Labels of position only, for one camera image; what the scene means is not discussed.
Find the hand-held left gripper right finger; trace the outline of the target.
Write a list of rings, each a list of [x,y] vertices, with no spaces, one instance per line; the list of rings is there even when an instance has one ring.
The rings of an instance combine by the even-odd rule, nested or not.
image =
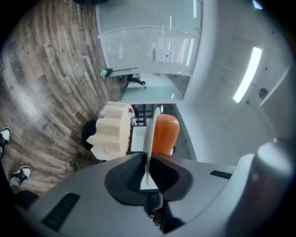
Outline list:
[[[153,153],[150,175],[164,198],[162,227],[149,237],[225,237],[234,207],[218,200],[234,166],[215,165]]]

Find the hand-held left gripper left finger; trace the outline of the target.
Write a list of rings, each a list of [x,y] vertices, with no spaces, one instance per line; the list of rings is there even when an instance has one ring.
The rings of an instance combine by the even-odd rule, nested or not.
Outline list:
[[[112,168],[141,157],[137,153],[80,169],[27,210],[14,207],[40,237],[158,237],[160,229],[143,206],[122,204],[105,187]]]

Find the orange carrot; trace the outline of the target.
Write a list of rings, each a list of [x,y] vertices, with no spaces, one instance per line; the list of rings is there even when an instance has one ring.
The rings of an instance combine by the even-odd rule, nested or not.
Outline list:
[[[179,121],[172,115],[160,114],[156,118],[152,152],[170,155],[179,134]]]

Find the white dish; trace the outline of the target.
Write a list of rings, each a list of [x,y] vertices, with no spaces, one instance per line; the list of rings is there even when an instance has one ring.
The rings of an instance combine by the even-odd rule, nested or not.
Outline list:
[[[157,107],[145,131],[143,152],[147,160],[145,165],[145,174],[141,181],[141,187],[140,187],[141,190],[158,189],[149,171],[150,171],[150,161],[151,161],[151,155],[152,155],[156,119],[157,119],[157,116],[159,116],[160,114],[161,114],[160,108]]]

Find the white dish rack tray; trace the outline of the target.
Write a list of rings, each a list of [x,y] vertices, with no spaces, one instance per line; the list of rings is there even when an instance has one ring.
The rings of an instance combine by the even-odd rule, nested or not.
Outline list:
[[[146,128],[146,126],[133,126],[131,128],[128,155],[143,152]]]

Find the person's dark trouser leg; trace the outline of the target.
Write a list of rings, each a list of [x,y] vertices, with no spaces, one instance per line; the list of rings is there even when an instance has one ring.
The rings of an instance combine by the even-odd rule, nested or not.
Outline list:
[[[13,193],[13,201],[16,205],[28,210],[30,206],[39,199],[39,196],[31,191],[22,190],[20,186],[10,186]]]

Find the person's black white sneaker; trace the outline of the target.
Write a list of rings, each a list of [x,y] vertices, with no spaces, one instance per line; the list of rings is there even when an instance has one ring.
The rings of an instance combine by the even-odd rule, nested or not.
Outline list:
[[[4,155],[4,151],[11,137],[12,131],[9,127],[5,127],[0,131],[0,160]]]
[[[8,177],[9,185],[20,187],[23,182],[29,179],[31,173],[32,173],[32,169],[30,166],[25,165],[20,167],[16,172],[9,175]]]

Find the black table base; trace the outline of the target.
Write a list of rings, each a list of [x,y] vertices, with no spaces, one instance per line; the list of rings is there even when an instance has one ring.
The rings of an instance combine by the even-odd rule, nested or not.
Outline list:
[[[91,148],[93,147],[92,144],[88,143],[87,139],[96,133],[96,122],[97,122],[96,120],[90,120],[86,122],[82,128],[81,140],[82,140],[83,146],[87,150],[91,150]]]

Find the yellow checkered tablecloth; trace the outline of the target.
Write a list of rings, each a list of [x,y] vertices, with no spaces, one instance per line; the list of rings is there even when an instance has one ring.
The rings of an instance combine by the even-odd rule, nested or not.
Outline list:
[[[130,140],[131,118],[128,104],[108,101],[105,116],[96,122],[96,133],[87,141],[91,152],[98,160],[113,160],[125,156]]]

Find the long ceiling light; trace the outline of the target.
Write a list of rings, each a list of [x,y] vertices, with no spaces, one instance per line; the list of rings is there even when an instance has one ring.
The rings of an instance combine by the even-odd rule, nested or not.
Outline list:
[[[246,72],[244,74],[244,77],[243,77],[236,93],[233,96],[233,100],[237,104],[241,103],[241,101],[244,98],[244,96],[246,95],[249,87],[251,86],[254,76],[256,74],[256,71],[258,69],[261,57],[262,57],[262,49],[257,48],[257,47],[253,47],[252,54],[251,54]]]

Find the black office chair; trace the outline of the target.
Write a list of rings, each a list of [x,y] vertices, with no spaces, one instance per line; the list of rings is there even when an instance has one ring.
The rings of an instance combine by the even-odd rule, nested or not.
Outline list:
[[[139,80],[139,77],[134,77],[133,74],[125,75],[125,79],[127,81],[127,85],[125,86],[126,88],[132,82],[140,84],[141,86],[144,86],[146,88],[146,82]]]

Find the white paper sign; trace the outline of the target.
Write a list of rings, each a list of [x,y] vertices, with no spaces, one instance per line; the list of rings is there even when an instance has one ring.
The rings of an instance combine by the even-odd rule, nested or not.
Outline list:
[[[173,63],[174,50],[154,49],[154,62]]]

